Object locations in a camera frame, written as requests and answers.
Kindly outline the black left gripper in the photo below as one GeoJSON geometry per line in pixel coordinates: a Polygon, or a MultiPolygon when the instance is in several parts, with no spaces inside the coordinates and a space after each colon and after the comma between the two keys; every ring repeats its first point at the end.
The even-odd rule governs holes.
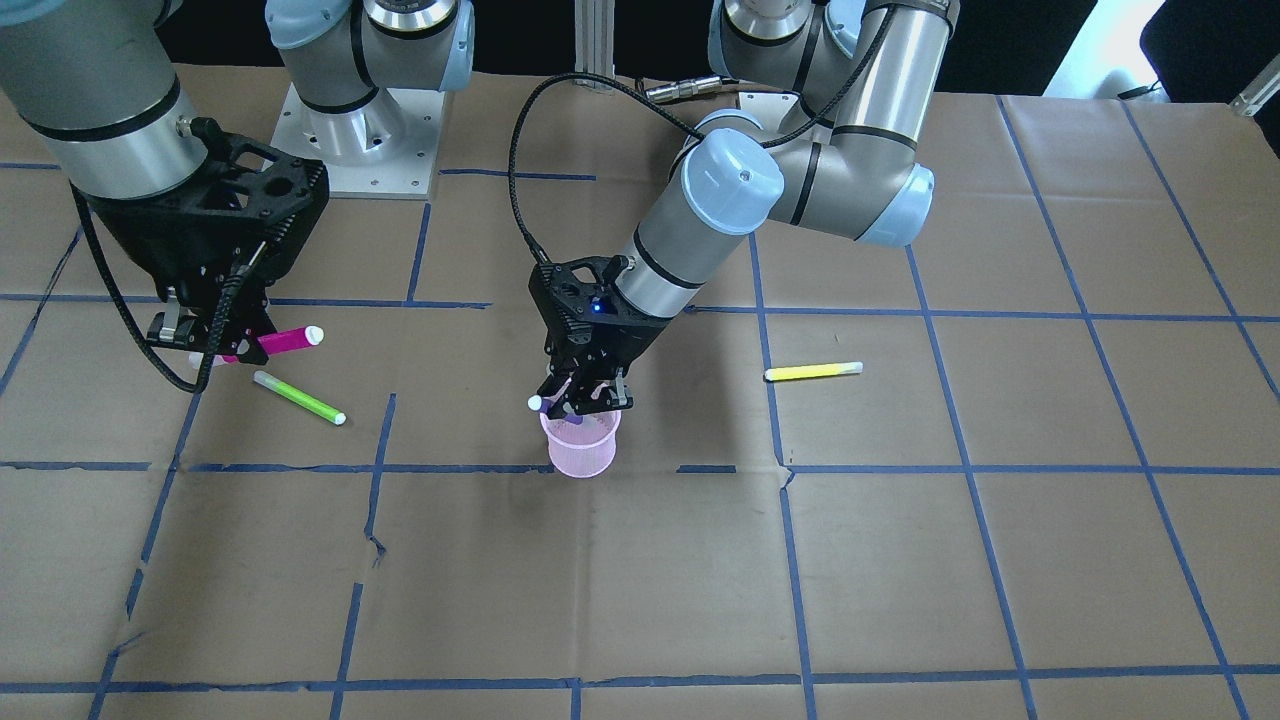
{"type": "MultiPolygon", "coordinates": [[[[669,318],[652,316],[623,297],[614,279],[622,258],[580,258],[570,263],[539,263],[529,291],[547,324],[548,378],[538,388],[543,397],[599,401],[607,411],[634,406],[626,384],[632,361],[640,357],[669,318]]],[[[561,416],[563,410],[553,410],[561,416]]]]}

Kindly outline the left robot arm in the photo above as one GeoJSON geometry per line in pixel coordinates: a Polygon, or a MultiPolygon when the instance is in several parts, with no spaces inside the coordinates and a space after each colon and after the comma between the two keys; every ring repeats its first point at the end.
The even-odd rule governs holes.
{"type": "Polygon", "coordinates": [[[530,233],[529,290],[548,375],[529,406],[550,419],[621,411],[631,364],[764,222],[910,245],[934,192],[916,146],[956,1],[718,1],[710,68],[791,92],[777,124],[740,109],[678,128],[668,183],[611,256],[552,260],[530,233]]]}

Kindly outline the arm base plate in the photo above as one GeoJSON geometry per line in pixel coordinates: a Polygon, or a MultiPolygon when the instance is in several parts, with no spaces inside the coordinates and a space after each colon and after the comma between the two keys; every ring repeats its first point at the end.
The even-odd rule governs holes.
{"type": "Polygon", "coordinates": [[[430,199],[449,95],[383,88],[364,108],[325,114],[291,86],[270,145],[328,168],[334,199],[430,199]]]}
{"type": "Polygon", "coordinates": [[[797,100],[795,94],[742,91],[739,94],[739,108],[759,117],[785,115],[797,100]]]}

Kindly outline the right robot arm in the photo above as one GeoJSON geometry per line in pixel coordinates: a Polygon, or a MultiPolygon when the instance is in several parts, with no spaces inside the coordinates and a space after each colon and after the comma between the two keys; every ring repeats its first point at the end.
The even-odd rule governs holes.
{"type": "Polygon", "coordinates": [[[146,348],[264,364],[268,288],[332,193],[422,199],[444,94],[474,64],[470,1],[270,1],[291,91],[270,143],[225,132],[157,36],[174,1],[5,1],[3,92],[154,279],[146,348]]]}

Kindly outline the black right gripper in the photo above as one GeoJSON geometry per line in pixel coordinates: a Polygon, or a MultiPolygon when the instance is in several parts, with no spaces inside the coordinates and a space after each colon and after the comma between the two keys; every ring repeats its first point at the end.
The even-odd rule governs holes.
{"type": "Polygon", "coordinates": [[[148,348],[206,354],[227,282],[239,277],[221,340],[233,359],[262,366],[262,338],[276,328],[266,287],[294,265],[329,200],[326,165],[242,135],[196,133],[209,151],[195,176],[154,199],[88,197],[125,254],[152,278],[169,309],[147,332],[148,348]]]}

